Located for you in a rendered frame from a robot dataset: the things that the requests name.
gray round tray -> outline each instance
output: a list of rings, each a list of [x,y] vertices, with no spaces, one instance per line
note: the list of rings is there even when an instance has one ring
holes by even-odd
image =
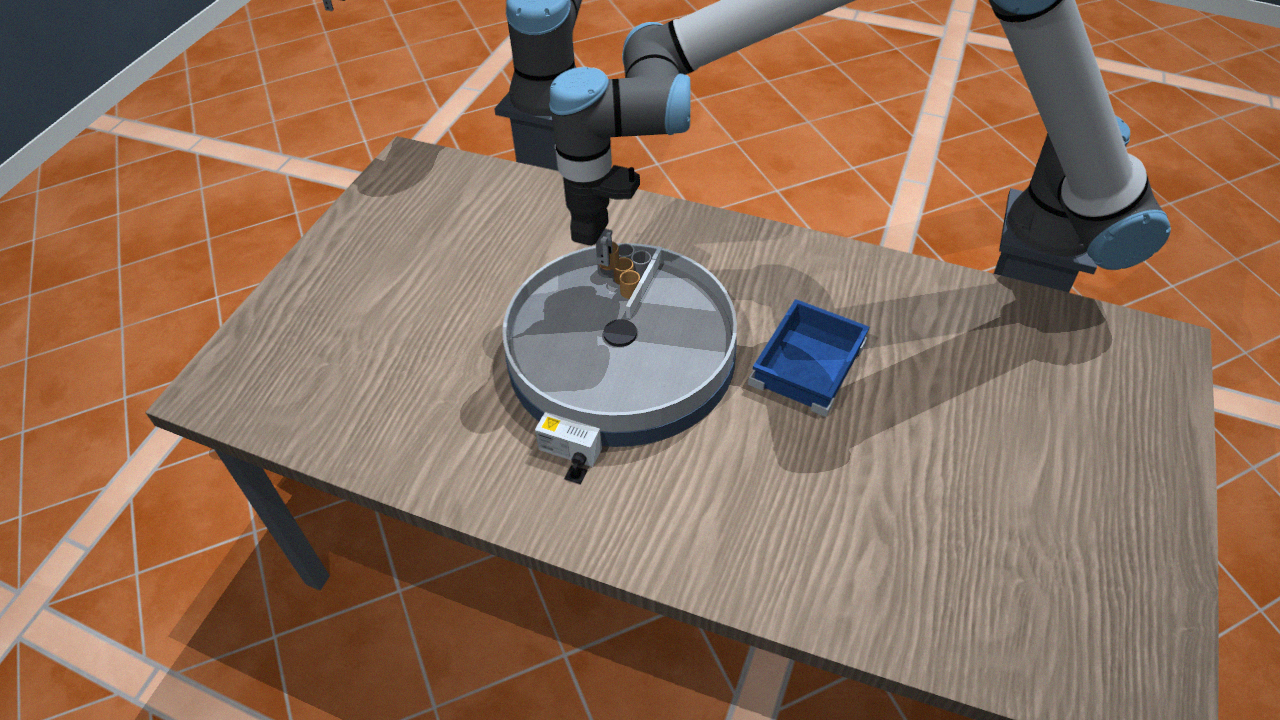
[[[716,275],[669,250],[632,247],[660,266],[632,299],[630,345],[604,341],[627,300],[590,247],[534,273],[502,323],[507,372],[525,407],[596,427],[614,446],[654,442],[701,419],[728,386],[737,343],[733,302]]]

white control box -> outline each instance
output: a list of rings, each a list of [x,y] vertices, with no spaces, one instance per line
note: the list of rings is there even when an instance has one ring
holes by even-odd
[[[558,457],[572,460],[575,452],[586,456],[586,466],[600,456],[600,429],[543,413],[538,420],[538,447]]]

wood grain surface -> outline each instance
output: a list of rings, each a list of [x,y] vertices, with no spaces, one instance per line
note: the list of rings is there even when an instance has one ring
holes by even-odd
[[[360,505],[972,717],[1217,715],[1203,328],[640,191],[618,242],[728,288],[724,400],[579,486],[502,314],[561,177],[397,138],[150,409]],[[870,327],[828,418],[745,387],[795,299]]]

table leg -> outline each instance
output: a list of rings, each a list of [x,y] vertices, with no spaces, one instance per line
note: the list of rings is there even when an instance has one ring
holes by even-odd
[[[302,528],[289,514],[289,509],[284,506],[280,493],[275,492],[266,473],[257,465],[244,462],[224,452],[218,452],[218,457],[221,459],[223,465],[227,465],[227,471],[232,474],[241,492],[248,498],[248,503],[266,524],[266,530],[271,533],[293,569],[302,577],[302,582],[315,589],[324,587],[325,580],[329,579],[329,570],[324,562],[320,562],[320,556],[302,534]]]

blue bin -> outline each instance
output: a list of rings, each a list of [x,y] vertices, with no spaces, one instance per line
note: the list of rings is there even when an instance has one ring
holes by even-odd
[[[861,323],[796,300],[751,366],[749,384],[826,415],[868,331]]]

